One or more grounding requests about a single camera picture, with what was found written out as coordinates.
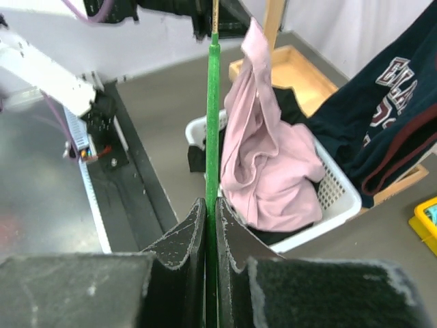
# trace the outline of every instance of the white wall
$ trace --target white wall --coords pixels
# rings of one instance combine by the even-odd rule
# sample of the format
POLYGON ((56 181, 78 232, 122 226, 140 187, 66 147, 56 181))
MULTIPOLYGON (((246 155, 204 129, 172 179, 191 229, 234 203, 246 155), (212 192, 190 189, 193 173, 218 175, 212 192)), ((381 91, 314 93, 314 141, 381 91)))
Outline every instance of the white wall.
MULTIPOLYGON (((289 0, 284 27, 286 31, 293 29, 351 77, 430 2, 289 0)), ((261 21, 265 2, 244 3, 261 21)), ((74 74, 94 70, 104 79, 131 77, 208 52, 209 42, 196 43, 191 22, 183 18, 141 12, 139 25, 89 26, 67 16, 2 12, 12 28, 74 74)), ((236 45, 236 41, 222 42, 224 49, 236 45)), ((26 87, 23 81, 0 70, 0 93, 26 87)))

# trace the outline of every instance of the dark blue garment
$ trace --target dark blue garment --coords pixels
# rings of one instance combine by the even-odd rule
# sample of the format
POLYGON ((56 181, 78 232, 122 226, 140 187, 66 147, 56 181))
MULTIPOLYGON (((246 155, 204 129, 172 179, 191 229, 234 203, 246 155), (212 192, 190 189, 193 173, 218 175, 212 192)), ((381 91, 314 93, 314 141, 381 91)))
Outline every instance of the dark blue garment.
POLYGON ((333 94, 309 127, 360 191, 363 206, 437 140, 437 0, 333 94))

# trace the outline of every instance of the green stick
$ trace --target green stick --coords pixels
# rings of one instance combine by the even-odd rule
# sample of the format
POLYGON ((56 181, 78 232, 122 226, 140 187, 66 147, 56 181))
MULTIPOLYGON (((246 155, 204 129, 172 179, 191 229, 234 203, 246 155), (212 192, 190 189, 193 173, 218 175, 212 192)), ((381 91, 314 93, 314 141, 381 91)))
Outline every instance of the green stick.
POLYGON ((206 111, 206 327, 217 327, 217 240, 215 207, 219 189, 220 44, 219 0, 214 0, 208 58, 206 111))

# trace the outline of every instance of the white plastic basket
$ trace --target white plastic basket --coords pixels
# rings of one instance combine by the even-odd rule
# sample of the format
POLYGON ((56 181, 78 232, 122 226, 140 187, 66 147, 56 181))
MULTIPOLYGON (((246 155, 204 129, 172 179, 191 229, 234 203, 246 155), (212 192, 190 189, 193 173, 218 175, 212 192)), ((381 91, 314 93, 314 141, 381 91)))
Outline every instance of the white plastic basket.
MULTIPOLYGON (((224 128, 226 124, 226 111, 221 110, 220 129, 224 128)), ((206 116, 197 118, 188 123, 185 128, 185 137, 190 145, 204 148, 203 141, 206 137, 206 116)), ((314 142, 318 156, 322 160, 326 171, 318 191, 323 217, 321 221, 311 228, 271 245, 270 248, 277 253, 289 251, 341 226, 348 219, 358 214, 361 209, 361 197, 354 186, 352 186, 352 183, 321 143, 317 139, 314 139, 314 142)))

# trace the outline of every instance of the pink cloth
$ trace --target pink cloth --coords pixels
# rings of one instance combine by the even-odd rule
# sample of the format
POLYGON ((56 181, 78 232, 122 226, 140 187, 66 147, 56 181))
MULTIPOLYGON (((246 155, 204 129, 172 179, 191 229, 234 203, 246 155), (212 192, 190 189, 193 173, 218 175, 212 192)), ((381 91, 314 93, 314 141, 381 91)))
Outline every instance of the pink cloth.
POLYGON ((323 164, 311 131, 281 121, 267 39, 253 18, 241 49, 243 65, 225 98, 221 186, 250 226, 291 232, 322 218, 310 180, 323 179, 323 164))

